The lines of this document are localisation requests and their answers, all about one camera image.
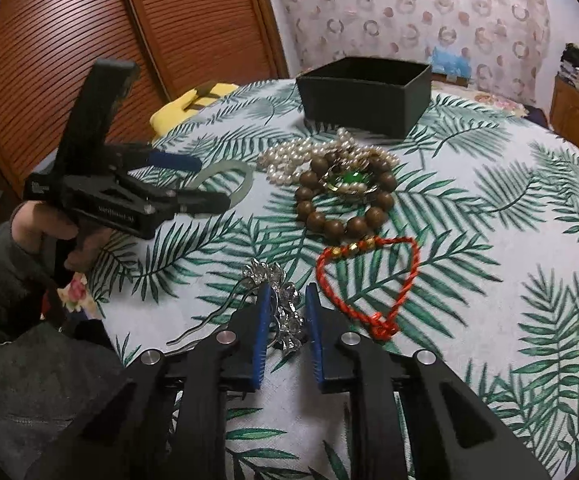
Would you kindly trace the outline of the left grey sleeve forearm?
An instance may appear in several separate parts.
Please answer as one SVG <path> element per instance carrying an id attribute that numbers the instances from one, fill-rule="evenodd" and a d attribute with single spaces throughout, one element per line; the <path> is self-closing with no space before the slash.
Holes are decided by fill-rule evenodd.
<path id="1" fill-rule="evenodd" d="M 43 300 L 55 288 L 55 252 L 56 240 L 46 235 L 38 252 L 27 252 L 12 224 L 0 225 L 0 358 L 38 358 L 58 337 L 41 322 Z"/>

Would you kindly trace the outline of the person's left hand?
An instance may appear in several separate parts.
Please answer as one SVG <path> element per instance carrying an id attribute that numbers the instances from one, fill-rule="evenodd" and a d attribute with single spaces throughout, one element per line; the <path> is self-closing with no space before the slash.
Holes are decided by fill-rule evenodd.
<path id="1" fill-rule="evenodd" d="M 109 242 L 112 229 L 93 226 L 81 235 L 76 223 L 62 212 L 37 200 L 23 203 L 12 216 L 12 239 L 25 252 L 37 255 L 44 240 L 75 240 L 76 248 L 64 260 L 67 270 L 84 273 L 91 269 Z"/>

